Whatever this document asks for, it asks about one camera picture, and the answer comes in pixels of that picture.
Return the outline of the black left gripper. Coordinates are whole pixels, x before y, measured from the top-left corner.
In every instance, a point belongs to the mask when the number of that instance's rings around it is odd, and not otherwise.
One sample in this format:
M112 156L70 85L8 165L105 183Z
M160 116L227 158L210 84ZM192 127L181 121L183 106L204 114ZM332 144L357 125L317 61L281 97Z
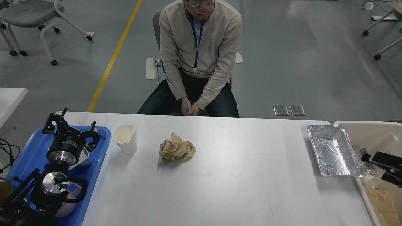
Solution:
M42 134L55 135L46 154L47 160L49 162L62 160L69 166L73 166L78 163L83 147L89 153L96 149L101 135L95 130L96 121L93 121L90 129L82 132L82 135L70 133L69 125L64 118L67 109L65 107L61 114L50 113L42 129Z

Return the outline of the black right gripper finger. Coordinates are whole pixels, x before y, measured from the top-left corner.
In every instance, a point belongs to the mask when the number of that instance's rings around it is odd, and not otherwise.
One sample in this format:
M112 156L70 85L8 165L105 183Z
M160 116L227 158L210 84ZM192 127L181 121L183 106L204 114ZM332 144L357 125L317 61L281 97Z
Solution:
M383 173L381 179L383 181L388 182L388 183L392 183L392 184L398 186L399 188L402 188L402 175L401 175L401 173L398 173L398 172L396 172L396 173L385 172L385 173Z
M402 157L394 156L389 153L376 152L374 155L363 154L363 162L371 163L384 170L401 171Z

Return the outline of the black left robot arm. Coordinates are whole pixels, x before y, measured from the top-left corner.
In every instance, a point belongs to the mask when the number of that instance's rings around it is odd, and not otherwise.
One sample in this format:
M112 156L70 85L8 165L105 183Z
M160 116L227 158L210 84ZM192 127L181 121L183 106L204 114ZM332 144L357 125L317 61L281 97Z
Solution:
M87 131L69 126L64 119L67 108L60 114L50 113L42 130L54 139L43 172L34 169L1 204L2 226L56 226L54 219L62 204L76 204L85 199L89 183L84 178L67 176L79 162L83 150L92 152L101 135L92 122Z

